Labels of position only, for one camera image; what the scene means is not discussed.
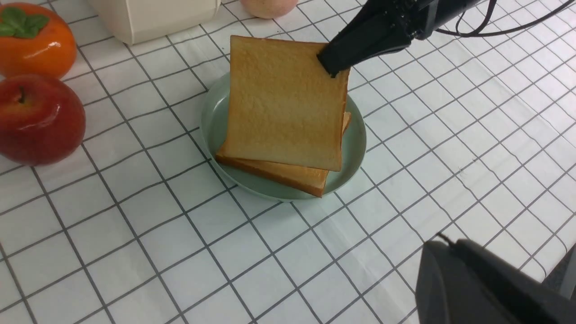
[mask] table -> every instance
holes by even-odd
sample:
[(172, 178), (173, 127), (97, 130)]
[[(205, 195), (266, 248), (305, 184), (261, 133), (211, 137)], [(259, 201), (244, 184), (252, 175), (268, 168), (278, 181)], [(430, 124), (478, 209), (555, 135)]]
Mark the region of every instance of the table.
[[(356, 65), (361, 172), (280, 204), (215, 172), (202, 100), (229, 70), (230, 35), (326, 42), (363, 0), (305, 0), (275, 21), (225, 2), (201, 27), (135, 46), (84, 0), (40, 1), (78, 42), (65, 82), (88, 128), (57, 165), (0, 160), (0, 323), (415, 324), (420, 248), (435, 233), (539, 281), (576, 242), (575, 7)], [(500, 1), (486, 31), (558, 5)]]

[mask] white box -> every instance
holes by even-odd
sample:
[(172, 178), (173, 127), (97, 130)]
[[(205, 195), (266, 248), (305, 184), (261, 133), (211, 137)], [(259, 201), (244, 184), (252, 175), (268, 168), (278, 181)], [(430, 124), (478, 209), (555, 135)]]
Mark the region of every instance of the white box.
[(88, 0), (119, 40), (133, 45), (216, 16), (220, 0)]

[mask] red apple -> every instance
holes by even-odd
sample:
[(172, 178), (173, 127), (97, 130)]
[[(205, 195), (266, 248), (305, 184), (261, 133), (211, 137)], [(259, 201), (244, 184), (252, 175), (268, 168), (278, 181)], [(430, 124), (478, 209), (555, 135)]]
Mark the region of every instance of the red apple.
[(25, 75), (0, 82), (0, 154), (24, 165), (56, 163), (82, 143), (82, 102), (55, 78)]

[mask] bread slice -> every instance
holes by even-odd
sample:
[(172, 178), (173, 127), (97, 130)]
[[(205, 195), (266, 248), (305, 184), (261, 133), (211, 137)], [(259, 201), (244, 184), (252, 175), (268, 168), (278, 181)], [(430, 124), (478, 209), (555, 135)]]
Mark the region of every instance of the bread slice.
[[(344, 113), (344, 124), (342, 134), (350, 124), (351, 115)], [(326, 186), (327, 170), (300, 167), (298, 165), (281, 164), (266, 161), (254, 161), (235, 159), (227, 157), (222, 153), (222, 149), (216, 153), (216, 161), (224, 165), (243, 170), (250, 174), (261, 176), (286, 186), (304, 191), (311, 195), (322, 197)]]
[(230, 104), (222, 153), (340, 171), (349, 70), (331, 78), (323, 43), (230, 37)]

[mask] persimmon leaf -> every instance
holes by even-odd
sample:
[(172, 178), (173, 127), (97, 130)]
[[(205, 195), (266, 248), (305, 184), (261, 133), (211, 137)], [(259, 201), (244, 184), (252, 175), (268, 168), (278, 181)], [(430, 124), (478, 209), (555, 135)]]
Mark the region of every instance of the persimmon leaf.
[(14, 27), (4, 23), (0, 24), (0, 37), (14, 36), (15, 32), (16, 30), (14, 29)]
[(26, 13), (17, 7), (6, 7), (0, 17), (2, 17), (2, 22), (12, 26), (14, 29), (23, 28), (26, 23)]
[(24, 26), (26, 27), (26, 29), (38, 28), (38, 30), (40, 30), (40, 29), (44, 28), (48, 24), (49, 21), (50, 21), (50, 18), (48, 18), (47, 16), (45, 16), (43, 14), (33, 14), (33, 15), (26, 17), (26, 23), (24, 24)]
[(36, 37), (38, 35), (39, 30), (40, 29), (36, 28), (36, 27), (31, 27), (31, 28), (26, 28), (26, 29), (16, 29), (16, 32), (14, 33), (14, 37), (33, 39), (34, 37)]

